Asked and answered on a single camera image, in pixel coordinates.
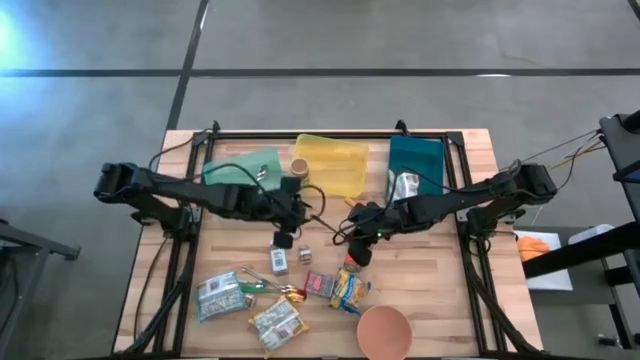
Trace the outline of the plain silver spoon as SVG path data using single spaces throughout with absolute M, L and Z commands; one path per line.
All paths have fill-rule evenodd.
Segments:
M 269 278 L 266 278 L 266 277 L 264 277 L 264 276 L 262 276 L 262 275 L 260 275 L 260 274 L 256 273 L 255 271 L 253 271 L 253 270 L 249 269 L 249 268 L 242 267 L 242 268 L 241 268 L 241 270 L 242 270 L 244 273 L 246 273 L 246 274 L 250 275 L 251 277 L 253 277 L 253 278 L 255 278 L 255 279 L 259 280 L 259 281 L 265 282 L 266 284 L 268 284 L 268 285 L 270 285 L 270 286 L 272 286 L 272 287 L 274 287 L 274 288 L 278 289 L 278 290 L 279 290 L 279 291 L 281 291 L 281 292 L 286 292 L 286 291 L 297 291 L 297 290 L 298 290 L 298 288 L 297 288 L 297 287 L 295 287 L 294 285 L 290 285 L 290 284 L 284 284 L 284 285 L 283 285 L 283 284 L 279 284 L 279 283 L 277 283 L 276 281 L 273 281 L 273 280 L 271 280 L 271 279 L 269 279 Z

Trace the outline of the blue yellow ramen packet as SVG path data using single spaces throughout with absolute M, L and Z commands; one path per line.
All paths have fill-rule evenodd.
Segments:
M 360 314 L 359 303 L 365 299 L 372 284 L 357 274 L 340 268 L 335 276 L 330 296 L 330 306 L 350 314 Z

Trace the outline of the tall white-label spice jar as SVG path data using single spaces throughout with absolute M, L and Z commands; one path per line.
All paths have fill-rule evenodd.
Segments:
M 275 276 L 283 276 L 289 273 L 287 252 L 275 245 L 270 246 L 271 269 Z

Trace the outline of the grey metal stand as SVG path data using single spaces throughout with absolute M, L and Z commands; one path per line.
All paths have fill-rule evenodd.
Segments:
M 75 260 L 71 247 L 11 226 L 0 219 L 0 360 L 8 360 L 16 329 L 34 296 L 49 255 Z

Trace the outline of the yellow translucent plastic bin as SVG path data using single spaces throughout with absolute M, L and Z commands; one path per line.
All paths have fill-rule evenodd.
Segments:
M 367 144 L 301 134 L 294 156 L 307 162 L 310 183 L 325 193 L 350 198 L 363 193 L 369 161 Z

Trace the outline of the black metal spoon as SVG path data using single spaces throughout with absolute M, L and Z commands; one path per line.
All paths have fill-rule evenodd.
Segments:
M 333 226 L 331 226 L 330 224 L 328 224 L 326 221 L 324 221 L 320 216 L 312 214 L 310 216 L 311 220 L 318 222 L 319 224 L 323 225 L 324 227 L 326 227 L 327 229 L 329 229 L 331 232 L 333 232 L 334 234 L 340 236 L 340 232 L 339 230 L 336 230 Z

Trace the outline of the white plastic container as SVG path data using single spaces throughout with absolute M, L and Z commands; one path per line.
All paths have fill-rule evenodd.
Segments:
M 571 235 L 568 239 L 568 244 L 573 245 L 582 242 L 584 240 L 606 233 L 612 229 L 614 229 L 614 226 L 609 224 L 600 224 L 594 227 L 590 227 L 587 230 Z

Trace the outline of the white paper sheet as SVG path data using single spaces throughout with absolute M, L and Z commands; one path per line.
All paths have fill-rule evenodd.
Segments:
M 532 232 L 516 230 L 519 239 L 531 238 L 539 242 L 544 242 L 549 250 L 561 248 L 560 238 L 557 233 Z M 567 270 L 559 270 L 546 275 L 541 275 L 527 279 L 527 286 L 530 290 L 552 290 L 552 291 L 572 291 L 573 286 Z

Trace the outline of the orange object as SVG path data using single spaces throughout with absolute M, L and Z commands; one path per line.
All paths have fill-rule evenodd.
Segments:
M 543 240 L 531 237 L 520 236 L 516 241 L 520 259 L 523 262 L 529 261 L 550 251 L 550 247 Z

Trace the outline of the pink bowl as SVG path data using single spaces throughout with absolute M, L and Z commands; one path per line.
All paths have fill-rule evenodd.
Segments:
M 411 325 L 399 310 L 378 305 L 366 310 L 357 325 L 358 345 L 368 360 L 404 360 L 412 345 Z

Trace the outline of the black side cart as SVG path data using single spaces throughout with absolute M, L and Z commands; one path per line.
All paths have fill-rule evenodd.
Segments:
M 604 270 L 607 287 L 615 292 L 631 283 L 640 297 L 640 110 L 602 118 L 599 124 L 615 166 L 613 180 L 622 184 L 634 220 L 528 260 L 524 272 L 528 278 L 542 276 L 621 254 L 623 266 Z

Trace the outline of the green translucent plastic bin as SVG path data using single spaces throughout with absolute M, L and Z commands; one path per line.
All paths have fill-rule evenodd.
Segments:
M 242 155 L 225 155 L 208 162 L 203 167 L 203 175 L 207 185 L 255 185 L 256 180 L 270 191 L 281 187 L 283 170 L 277 149 L 266 147 Z

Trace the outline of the light-blue ramen packet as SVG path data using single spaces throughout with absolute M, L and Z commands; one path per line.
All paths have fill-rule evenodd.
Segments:
M 196 286 L 198 322 L 245 310 L 244 292 L 234 271 L 226 272 Z

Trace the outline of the blue plastic bin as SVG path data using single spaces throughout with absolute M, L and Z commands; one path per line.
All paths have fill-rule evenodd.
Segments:
M 444 149 L 438 141 L 393 136 L 390 141 L 388 171 L 419 176 L 418 195 L 442 195 Z

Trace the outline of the smoked paprika tin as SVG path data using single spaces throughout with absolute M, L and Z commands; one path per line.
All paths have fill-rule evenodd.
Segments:
M 330 298 L 334 283 L 334 275 L 308 271 L 305 278 L 304 290 L 307 294 Z

